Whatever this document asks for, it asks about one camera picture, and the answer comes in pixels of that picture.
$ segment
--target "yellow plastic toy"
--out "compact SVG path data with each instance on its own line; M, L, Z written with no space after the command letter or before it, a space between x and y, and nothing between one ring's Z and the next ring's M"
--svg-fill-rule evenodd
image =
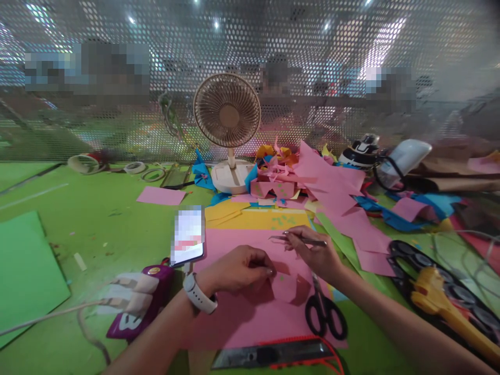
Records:
M481 353L493 366L500 368L500 347L478 331L453 306L443 290L444 279L435 267L426 267L415 282L411 300L423 311L440 315L449 326L463 337L474 349Z

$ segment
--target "smartwatch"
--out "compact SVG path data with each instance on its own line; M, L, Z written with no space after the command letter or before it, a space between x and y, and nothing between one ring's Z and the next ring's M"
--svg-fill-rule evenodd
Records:
M212 297L207 297L196 283L196 273L192 272L184 279L182 286L186 291L187 297L192 304L200 311L207 314L212 314L217 307L217 297L215 294Z

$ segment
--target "smartphone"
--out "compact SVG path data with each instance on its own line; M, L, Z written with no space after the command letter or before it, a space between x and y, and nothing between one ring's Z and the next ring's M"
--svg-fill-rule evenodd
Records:
M205 208L181 207L174 219L170 266L179 267L203 257L205 252Z

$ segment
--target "metal mesh panel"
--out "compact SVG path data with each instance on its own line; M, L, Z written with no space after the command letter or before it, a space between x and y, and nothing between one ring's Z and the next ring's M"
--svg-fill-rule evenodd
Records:
M491 115L498 110L488 107L482 128L465 119L465 129L470 113L461 111L498 98L498 21L494 2L472 0L4 0L0 160L66 160L103 149L118 161L189 162L195 144L206 160L221 160L227 151L203 137L192 109L198 85L220 72L242 76L261 102L260 129L237 156L251 157L276 136L280 145L304 139L336 153L366 132L387 146L468 129L500 138ZM146 100L25 87L25 53L53 53L49 82L63 87L61 61L78 44L146 45ZM382 69L376 79L373 67ZM113 75L103 69L96 87ZM137 70L120 74L137 85L129 80ZM165 90L186 142L165 131L157 103Z

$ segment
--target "person's left hand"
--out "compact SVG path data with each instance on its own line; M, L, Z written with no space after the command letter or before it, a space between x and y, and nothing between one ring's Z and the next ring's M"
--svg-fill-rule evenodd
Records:
M252 283L276 274L264 250L241 245L196 275L196 282L205 295L218 291L235 292Z

